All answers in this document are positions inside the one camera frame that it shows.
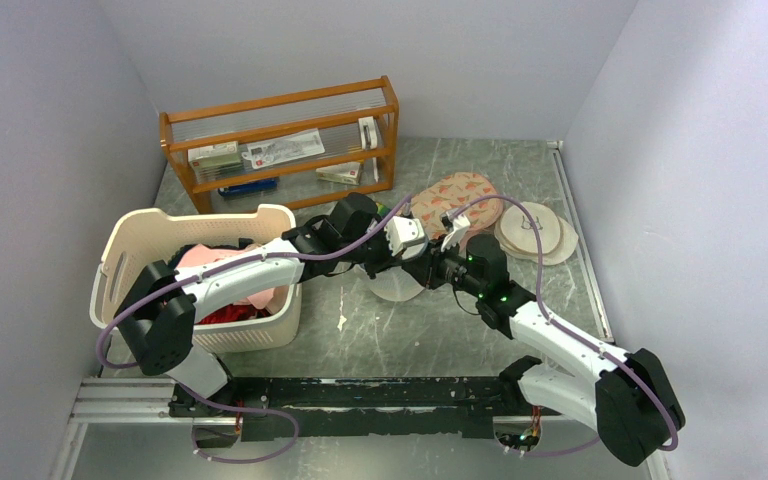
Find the white mesh laundry bag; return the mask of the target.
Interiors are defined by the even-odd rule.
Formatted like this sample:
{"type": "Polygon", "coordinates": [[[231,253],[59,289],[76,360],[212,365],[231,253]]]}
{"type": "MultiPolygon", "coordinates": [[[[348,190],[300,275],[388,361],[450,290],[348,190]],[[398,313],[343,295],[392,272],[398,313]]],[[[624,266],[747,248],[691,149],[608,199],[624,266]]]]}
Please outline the white mesh laundry bag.
{"type": "Polygon", "coordinates": [[[370,291],[383,300],[405,302],[425,290],[410,274],[401,268],[379,272],[374,278],[365,278],[370,291]]]}

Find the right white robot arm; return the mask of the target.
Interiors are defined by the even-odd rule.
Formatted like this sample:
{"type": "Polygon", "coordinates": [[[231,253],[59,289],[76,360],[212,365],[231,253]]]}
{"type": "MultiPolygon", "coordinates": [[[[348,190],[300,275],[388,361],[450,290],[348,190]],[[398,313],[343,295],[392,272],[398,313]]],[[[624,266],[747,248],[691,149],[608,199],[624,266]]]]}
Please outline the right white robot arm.
{"type": "Polygon", "coordinates": [[[490,329],[546,356],[508,369],[513,378],[499,389],[508,412],[535,405],[574,419],[629,466],[676,448],[686,418],[659,358],[646,349],[630,353],[561,319],[510,278],[494,236],[471,238],[464,254],[435,241],[402,268],[428,289],[448,285],[473,296],[490,329]]]}

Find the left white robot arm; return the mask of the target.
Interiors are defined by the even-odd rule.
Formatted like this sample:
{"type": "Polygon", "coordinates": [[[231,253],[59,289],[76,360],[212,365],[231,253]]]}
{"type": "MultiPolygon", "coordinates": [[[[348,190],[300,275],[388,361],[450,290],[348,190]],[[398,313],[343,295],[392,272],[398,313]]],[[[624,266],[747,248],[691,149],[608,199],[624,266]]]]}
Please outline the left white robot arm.
{"type": "Polygon", "coordinates": [[[118,331],[143,374],[174,379],[209,414],[224,415],[235,406],[237,388],[217,357],[194,345],[196,324],[250,295],[324,277],[343,262],[374,272],[398,255],[387,237],[398,219],[395,210],[382,216],[373,199],[351,193],[330,214],[248,252],[193,267],[150,263],[97,344],[118,331]]]}

